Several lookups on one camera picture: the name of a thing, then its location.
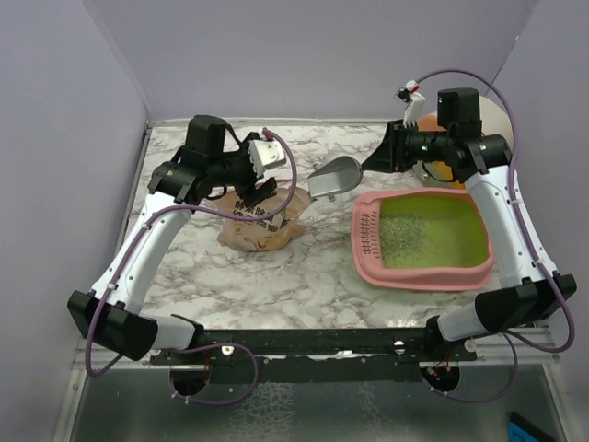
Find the grey metal litter scoop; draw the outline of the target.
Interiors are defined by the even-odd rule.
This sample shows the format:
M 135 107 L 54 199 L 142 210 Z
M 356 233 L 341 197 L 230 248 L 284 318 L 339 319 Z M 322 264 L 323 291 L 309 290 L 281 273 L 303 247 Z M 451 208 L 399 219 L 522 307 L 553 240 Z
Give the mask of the grey metal litter scoop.
M 331 160 L 307 177 L 308 194 L 312 200 L 350 192 L 363 179 L 359 161 L 343 156 Z

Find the cat litter bag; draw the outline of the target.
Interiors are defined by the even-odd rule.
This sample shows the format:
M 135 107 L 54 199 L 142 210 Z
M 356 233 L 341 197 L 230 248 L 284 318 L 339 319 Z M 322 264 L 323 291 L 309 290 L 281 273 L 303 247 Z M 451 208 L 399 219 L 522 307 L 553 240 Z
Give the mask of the cat litter bag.
M 260 217 L 273 212 L 289 194 L 286 180 L 278 180 L 276 194 L 262 203 L 247 208 L 235 191 L 214 202 L 217 211 L 238 217 Z M 284 248 L 306 232 L 300 216 L 311 205 L 307 190 L 297 187 L 294 196 L 278 215 L 254 223 L 226 219 L 217 240 L 234 250 L 272 251 Z

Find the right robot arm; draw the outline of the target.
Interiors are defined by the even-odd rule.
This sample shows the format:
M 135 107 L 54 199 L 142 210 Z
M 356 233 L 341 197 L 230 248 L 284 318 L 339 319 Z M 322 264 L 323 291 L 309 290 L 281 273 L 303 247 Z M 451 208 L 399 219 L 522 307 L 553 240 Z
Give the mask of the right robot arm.
M 422 338 L 424 352 L 443 360 L 456 341 L 503 332 L 549 318 L 562 310 L 569 328 L 560 353 L 575 338 L 568 298 L 577 289 L 574 277 L 562 274 L 548 256 L 518 190 L 514 148 L 500 134 L 484 134 L 479 92 L 472 87 L 449 88 L 437 95 L 437 131 L 420 131 L 417 119 L 424 97 L 411 80 L 398 91 L 406 109 L 401 120 L 389 122 L 384 139 L 363 162 L 366 171 L 404 172 L 417 162 L 443 162 L 452 179 L 462 183 L 481 215 L 495 249 L 501 287 L 480 293 L 468 306 L 428 321 L 433 329 Z

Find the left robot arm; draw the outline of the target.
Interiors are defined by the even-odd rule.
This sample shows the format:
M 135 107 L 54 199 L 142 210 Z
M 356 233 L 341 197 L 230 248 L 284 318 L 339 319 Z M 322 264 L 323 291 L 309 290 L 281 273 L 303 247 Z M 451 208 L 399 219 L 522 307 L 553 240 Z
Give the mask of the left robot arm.
M 184 144 L 152 172 L 137 221 L 115 258 L 88 292 L 74 291 L 67 301 L 88 344 L 134 361 L 160 349 L 171 349 L 186 364 L 201 357 L 203 341 L 194 334 L 195 325 L 141 310 L 172 240 L 215 188 L 233 188 L 246 206 L 273 196 L 276 181 L 263 174 L 285 164 L 281 144 L 269 132 L 250 133 L 237 141 L 237 150 L 225 151 L 225 137 L 234 133 L 223 119 L 197 115 Z

